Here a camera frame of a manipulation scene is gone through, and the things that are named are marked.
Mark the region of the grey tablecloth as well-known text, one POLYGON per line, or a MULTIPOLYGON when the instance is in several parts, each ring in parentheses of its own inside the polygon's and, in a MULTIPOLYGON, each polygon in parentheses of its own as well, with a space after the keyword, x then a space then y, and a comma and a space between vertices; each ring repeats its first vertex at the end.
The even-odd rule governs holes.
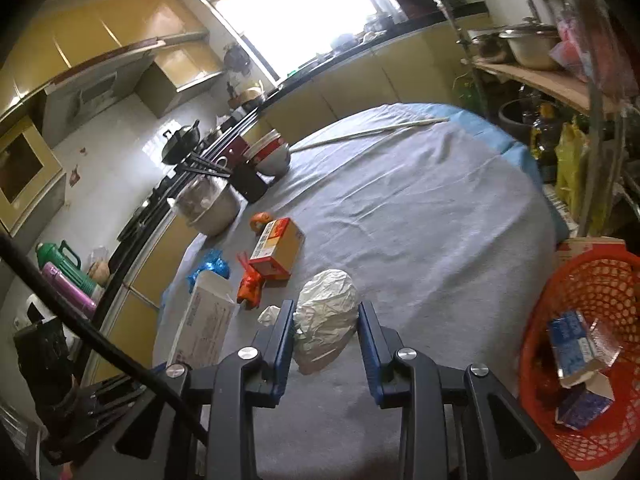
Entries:
MULTIPOLYGON (((434 117, 449 122, 293 156, 262 208, 305 239, 291 278, 265 300, 296 298, 314 274, 344 270, 411 347, 452 367, 484 362, 513 386, 529 312, 568 234, 526 148, 474 114, 426 104, 367 110, 302 145, 434 117)), ((319 373, 292 370, 255 431, 265 479, 400 475, 400 414, 374 404, 354 342, 319 373)))

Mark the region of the green thermos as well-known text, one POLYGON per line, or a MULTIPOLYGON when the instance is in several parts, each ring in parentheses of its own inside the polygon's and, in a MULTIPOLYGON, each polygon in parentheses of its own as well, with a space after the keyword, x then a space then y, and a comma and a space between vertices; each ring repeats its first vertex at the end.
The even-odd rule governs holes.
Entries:
POLYGON ((82 290, 94 301, 98 301, 104 289, 81 269, 81 260, 76 252, 62 240, 58 244, 52 242, 40 242, 37 244, 36 258, 39 269, 42 270, 46 263, 52 263, 75 286, 82 290))

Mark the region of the blue plastic bag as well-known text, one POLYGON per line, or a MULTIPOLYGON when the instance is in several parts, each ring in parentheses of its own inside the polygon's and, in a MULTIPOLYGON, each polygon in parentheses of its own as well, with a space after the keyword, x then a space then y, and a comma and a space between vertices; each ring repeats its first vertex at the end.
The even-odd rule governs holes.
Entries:
POLYGON ((189 292, 193 292, 198 276, 204 271, 213 272, 226 280, 230 278, 229 263, 222 258, 222 251, 220 249, 211 249, 206 252, 195 270, 188 275, 186 280, 189 284, 189 292))

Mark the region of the white pot with bag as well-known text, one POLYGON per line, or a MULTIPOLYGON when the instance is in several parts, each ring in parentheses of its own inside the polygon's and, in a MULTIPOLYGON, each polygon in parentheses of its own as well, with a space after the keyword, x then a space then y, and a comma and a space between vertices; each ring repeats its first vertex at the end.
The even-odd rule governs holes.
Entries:
POLYGON ((232 186, 216 177, 198 176, 167 201, 189 228, 207 237, 224 232, 240 212, 232 186))

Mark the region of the range hood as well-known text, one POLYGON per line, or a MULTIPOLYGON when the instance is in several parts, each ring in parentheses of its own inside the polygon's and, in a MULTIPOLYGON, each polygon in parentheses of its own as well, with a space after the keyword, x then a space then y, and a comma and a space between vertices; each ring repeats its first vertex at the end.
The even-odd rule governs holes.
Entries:
POLYGON ((40 133, 55 148, 71 133, 134 92, 153 62, 149 52, 114 58, 44 90, 40 133))

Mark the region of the steel pot on rack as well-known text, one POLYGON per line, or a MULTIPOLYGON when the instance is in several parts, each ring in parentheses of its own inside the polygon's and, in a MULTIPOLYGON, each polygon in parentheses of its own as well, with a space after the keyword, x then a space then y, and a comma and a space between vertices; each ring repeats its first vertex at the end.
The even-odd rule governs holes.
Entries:
POLYGON ((508 43, 515 61, 530 70, 559 70, 558 62, 551 57, 551 50, 561 41, 552 25, 527 22, 506 26, 499 37, 508 43))

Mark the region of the orange wrapper bundle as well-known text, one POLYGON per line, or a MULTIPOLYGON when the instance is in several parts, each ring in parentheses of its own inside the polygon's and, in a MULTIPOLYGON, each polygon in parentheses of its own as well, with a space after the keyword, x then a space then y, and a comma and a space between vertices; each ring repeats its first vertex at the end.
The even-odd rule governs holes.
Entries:
POLYGON ((236 258, 243 269, 243 275, 236 293, 236 302, 245 310, 255 309, 262 299, 262 288, 264 287, 265 279, 250 264, 250 259, 246 252, 237 254, 236 258))

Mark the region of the purple thermos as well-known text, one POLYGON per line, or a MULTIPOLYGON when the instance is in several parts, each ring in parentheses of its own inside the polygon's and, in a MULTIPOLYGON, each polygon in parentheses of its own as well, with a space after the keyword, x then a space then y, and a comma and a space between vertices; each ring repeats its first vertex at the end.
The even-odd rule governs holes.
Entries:
POLYGON ((44 279, 53 286, 73 307, 87 318, 93 318, 96 304, 79 287, 77 287, 53 263, 47 262, 41 269, 44 279))

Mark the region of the black chopstick holder cup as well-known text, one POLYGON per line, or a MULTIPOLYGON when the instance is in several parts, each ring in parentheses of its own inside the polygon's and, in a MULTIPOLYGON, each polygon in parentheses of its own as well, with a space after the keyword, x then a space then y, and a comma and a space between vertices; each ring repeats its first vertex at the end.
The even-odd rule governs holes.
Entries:
POLYGON ((257 203, 268 191, 267 182, 248 162, 240 162, 231 169, 190 153, 179 165, 183 172, 227 180, 249 204, 257 203))

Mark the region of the white long carton box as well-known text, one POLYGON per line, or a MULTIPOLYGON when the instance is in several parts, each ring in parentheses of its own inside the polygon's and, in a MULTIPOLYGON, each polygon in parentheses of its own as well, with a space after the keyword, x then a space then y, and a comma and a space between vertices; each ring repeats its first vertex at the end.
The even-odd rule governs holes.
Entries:
POLYGON ((192 370, 217 364, 235 307, 231 283, 213 271, 201 271, 166 363, 192 370))

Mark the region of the gas stove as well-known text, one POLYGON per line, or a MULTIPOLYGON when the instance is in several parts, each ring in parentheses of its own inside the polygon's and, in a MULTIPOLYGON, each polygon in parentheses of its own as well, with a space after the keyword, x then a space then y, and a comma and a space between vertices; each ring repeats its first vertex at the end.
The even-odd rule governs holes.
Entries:
POLYGON ((118 234, 119 243, 125 243, 138 235, 151 220, 161 206, 168 206, 168 200, 175 198, 188 182, 186 167, 189 163, 184 160, 172 168, 160 183, 152 188, 151 194, 134 211, 126 226, 118 234))

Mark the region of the red plastic trash basket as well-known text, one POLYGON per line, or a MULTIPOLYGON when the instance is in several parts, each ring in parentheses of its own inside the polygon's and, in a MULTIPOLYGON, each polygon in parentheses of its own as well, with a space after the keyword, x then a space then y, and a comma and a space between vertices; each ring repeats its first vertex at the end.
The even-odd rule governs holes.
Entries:
POLYGON ((638 443, 638 256, 603 244, 554 271, 523 338, 520 399, 577 471, 638 443))

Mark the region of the stacked red white bowls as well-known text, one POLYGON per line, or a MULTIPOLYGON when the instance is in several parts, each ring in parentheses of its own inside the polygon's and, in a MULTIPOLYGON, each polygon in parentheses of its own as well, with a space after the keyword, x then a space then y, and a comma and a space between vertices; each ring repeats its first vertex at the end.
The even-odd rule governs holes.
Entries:
POLYGON ((252 144, 243 156, 256 171, 266 177, 283 177, 290 168, 290 146, 276 129, 252 144))

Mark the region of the small orange fruit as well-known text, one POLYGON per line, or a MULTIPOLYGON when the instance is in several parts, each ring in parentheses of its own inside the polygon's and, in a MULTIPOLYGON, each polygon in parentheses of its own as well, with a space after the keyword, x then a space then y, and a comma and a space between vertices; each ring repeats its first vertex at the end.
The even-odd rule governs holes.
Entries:
POLYGON ((256 234, 262 234, 262 231, 273 220, 273 216, 268 211, 258 212, 250 218, 250 229, 256 234))

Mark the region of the blue white carton in basket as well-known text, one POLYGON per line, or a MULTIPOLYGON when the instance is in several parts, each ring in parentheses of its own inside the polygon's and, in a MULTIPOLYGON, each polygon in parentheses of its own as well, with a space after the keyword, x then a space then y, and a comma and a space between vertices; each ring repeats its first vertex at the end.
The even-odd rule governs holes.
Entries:
POLYGON ((600 318, 587 322, 577 310, 552 318, 547 323, 547 334, 563 388, 573 388, 609 370, 623 350, 608 324, 600 318))

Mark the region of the orange cardboard box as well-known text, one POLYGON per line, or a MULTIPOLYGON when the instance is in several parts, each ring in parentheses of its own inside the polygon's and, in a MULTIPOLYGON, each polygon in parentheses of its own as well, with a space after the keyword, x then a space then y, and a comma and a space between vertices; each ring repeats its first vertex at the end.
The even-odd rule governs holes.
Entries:
POLYGON ((269 222, 248 259, 265 280, 286 281, 291 277, 305 235, 291 218, 269 222))

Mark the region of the metal storage rack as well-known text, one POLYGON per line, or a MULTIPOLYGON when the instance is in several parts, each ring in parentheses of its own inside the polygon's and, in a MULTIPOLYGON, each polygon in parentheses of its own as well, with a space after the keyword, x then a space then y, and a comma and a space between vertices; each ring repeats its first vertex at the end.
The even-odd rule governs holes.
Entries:
POLYGON ((472 68, 474 84, 483 113, 488 113, 479 70, 509 77, 553 96, 564 105, 589 118, 589 141, 585 177, 582 179, 579 235, 608 232, 614 198, 622 194, 623 164, 626 156, 631 94, 624 88, 622 45, 611 22, 612 6, 605 0, 542 0, 554 18, 555 28, 573 39, 577 64, 584 76, 578 78, 561 66, 538 70, 521 63, 496 64, 471 54, 469 35, 457 24, 451 0, 434 0, 445 14, 462 44, 466 62, 472 68))

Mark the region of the long wooden stick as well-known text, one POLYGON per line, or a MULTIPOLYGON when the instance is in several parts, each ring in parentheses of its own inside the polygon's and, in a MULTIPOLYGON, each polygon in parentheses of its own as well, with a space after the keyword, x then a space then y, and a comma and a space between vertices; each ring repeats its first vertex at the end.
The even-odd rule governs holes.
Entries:
POLYGON ((292 154, 295 154, 295 153, 311 150, 312 148, 320 148, 320 146, 325 146, 329 144, 356 140, 360 138, 365 138, 366 136, 377 136, 378 134, 395 132, 397 130, 402 130, 402 129, 428 127, 432 125, 442 124, 443 122, 449 122, 449 118, 434 117, 434 118, 415 120, 414 122, 398 122, 397 124, 391 124, 384 127, 372 128, 372 129, 362 130, 362 131, 353 132, 349 134, 343 134, 342 136, 336 136, 335 138, 331 138, 331 139, 314 141, 309 144, 305 144, 301 146, 296 145, 296 146, 293 146, 290 149, 290 151, 292 154))

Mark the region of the white plastic bag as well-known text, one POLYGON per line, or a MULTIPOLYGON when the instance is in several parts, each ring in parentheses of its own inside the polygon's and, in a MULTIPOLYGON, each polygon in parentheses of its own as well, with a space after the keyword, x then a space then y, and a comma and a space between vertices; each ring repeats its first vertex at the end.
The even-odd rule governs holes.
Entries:
POLYGON ((344 270, 321 271, 303 284, 293 313, 293 358, 300 374, 319 373, 342 353, 356 332, 358 299, 344 270))

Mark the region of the black wok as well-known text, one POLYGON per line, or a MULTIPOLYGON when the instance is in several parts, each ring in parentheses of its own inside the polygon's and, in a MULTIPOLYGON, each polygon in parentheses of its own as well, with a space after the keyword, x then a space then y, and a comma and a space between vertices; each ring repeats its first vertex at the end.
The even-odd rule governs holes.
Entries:
POLYGON ((200 121, 195 119, 192 125, 180 127, 163 133, 166 142, 162 149, 162 163, 177 165, 198 146, 201 141, 200 121))

